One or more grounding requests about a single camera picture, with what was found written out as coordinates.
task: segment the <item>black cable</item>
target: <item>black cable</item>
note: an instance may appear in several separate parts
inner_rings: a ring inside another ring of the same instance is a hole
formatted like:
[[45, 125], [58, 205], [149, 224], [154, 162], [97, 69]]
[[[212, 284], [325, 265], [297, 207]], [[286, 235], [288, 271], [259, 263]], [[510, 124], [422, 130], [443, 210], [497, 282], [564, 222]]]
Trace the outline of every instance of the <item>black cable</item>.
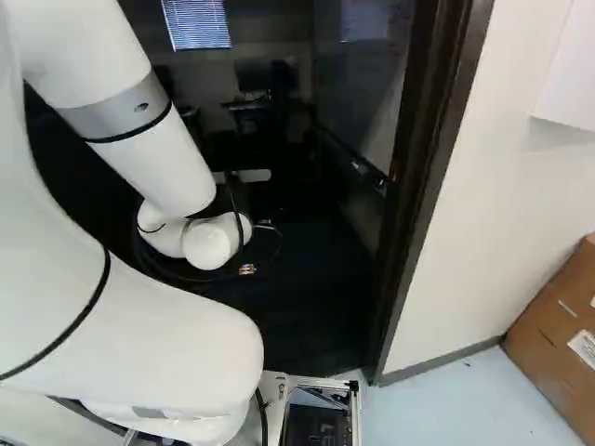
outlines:
[[262, 442], [261, 446], [268, 446], [269, 444], [269, 421], [267, 419], [267, 404], [262, 399], [260, 389], [257, 387], [255, 392], [258, 403], [258, 411], [260, 412], [260, 427], [262, 430]]
[[235, 198], [233, 197], [233, 188], [231, 187], [231, 173], [227, 170], [225, 171], [225, 181], [228, 185], [227, 192], [230, 194], [231, 208], [233, 209], [233, 214], [235, 215], [235, 225], [237, 226], [238, 233], [240, 235], [238, 252], [235, 255], [236, 258], [239, 258], [240, 254], [244, 251], [244, 226], [242, 225], [242, 219], [240, 218], [240, 213], [238, 212], [238, 207], [235, 205]]
[[41, 361], [43, 358], [45, 358], [47, 355], [49, 355], [52, 351], [54, 351], [56, 348], [58, 348], [60, 345], [62, 345], [62, 343], [66, 339], [68, 339], [70, 337], [70, 335], [72, 335], [74, 333], [74, 331], [81, 325], [81, 323], [83, 323], [83, 321], [89, 315], [91, 310], [99, 302], [99, 297], [101, 296], [101, 293], [103, 293], [105, 284], [107, 283], [108, 277], [110, 276], [110, 269], [112, 268], [112, 260], [110, 258], [110, 253], [108, 252], [107, 249], [105, 249], [105, 247], [103, 247], [103, 255], [105, 258], [103, 260], [103, 271], [101, 272], [101, 277], [99, 278], [99, 283], [95, 287], [95, 291], [93, 292], [93, 295], [91, 296], [89, 301], [86, 303], [85, 307], [81, 310], [81, 312], [78, 313], [78, 315], [76, 316], [74, 321], [71, 322], [71, 324], [68, 327], [66, 327], [66, 329], [56, 339], [54, 339], [51, 343], [49, 343], [47, 345], [47, 347], [43, 348], [41, 351], [36, 353], [29, 360], [22, 363], [21, 365], [18, 365], [14, 369], [11, 369], [7, 372], [4, 372], [3, 374], [0, 374], [0, 381], [8, 379], [8, 378], [14, 376], [15, 374], [19, 374], [21, 372], [24, 372], [28, 368], [33, 367], [37, 362]]
[[162, 230], [164, 227], [165, 227], [165, 223], [163, 225], [161, 225], [159, 228], [157, 228], [156, 230], [144, 230], [137, 224], [137, 229], [140, 232], [142, 232], [143, 234], [154, 234], [155, 232], [159, 232], [160, 230]]

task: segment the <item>dark doorway frame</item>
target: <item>dark doorway frame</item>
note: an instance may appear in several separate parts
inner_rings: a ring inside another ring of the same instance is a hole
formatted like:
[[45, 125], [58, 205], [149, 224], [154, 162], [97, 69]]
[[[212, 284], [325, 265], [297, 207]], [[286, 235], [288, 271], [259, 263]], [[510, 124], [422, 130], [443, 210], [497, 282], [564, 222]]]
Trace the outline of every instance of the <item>dark doorway frame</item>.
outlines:
[[418, 0], [377, 255], [364, 374], [377, 384], [456, 143], [495, 0]]

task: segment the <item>white robotic arm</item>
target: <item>white robotic arm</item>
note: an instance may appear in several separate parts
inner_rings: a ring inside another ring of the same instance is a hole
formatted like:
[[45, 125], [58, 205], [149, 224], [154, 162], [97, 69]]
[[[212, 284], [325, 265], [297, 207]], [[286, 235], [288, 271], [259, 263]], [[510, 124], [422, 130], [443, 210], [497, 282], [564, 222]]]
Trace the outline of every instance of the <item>white robotic arm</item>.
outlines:
[[134, 271], [64, 215], [27, 147], [16, 60], [161, 217], [208, 206], [211, 173], [115, 0], [2, 3], [0, 385], [82, 400], [157, 435], [225, 443], [258, 385], [258, 328]]

